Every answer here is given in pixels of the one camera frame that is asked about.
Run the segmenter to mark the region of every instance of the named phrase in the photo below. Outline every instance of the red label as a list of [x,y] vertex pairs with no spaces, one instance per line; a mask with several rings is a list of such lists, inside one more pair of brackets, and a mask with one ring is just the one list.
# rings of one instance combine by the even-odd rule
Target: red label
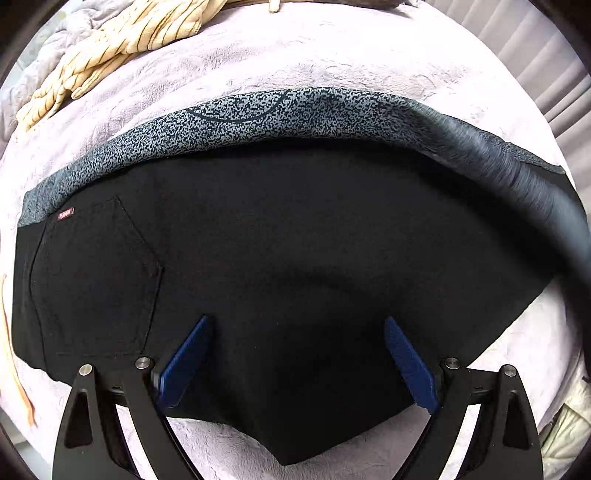
[[63,220],[64,218],[68,218],[71,217],[72,215],[74,215],[74,207],[70,207],[67,210],[64,210],[63,212],[61,212],[58,216],[57,219],[58,220]]

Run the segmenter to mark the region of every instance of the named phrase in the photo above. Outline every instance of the black fabric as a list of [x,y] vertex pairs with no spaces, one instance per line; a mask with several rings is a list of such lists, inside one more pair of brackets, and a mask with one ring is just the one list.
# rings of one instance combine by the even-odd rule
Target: black fabric
[[[564,175],[531,168],[574,193]],[[72,382],[87,362],[158,359],[207,314],[211,354],[167,414],[230,424],[282,464],[412,403],[384,345],[386,317],[433,358],[468,364],[560,268],[470,180],[368,142],[281,140],[143,163],[71,207],[19,229],[17,355]]]

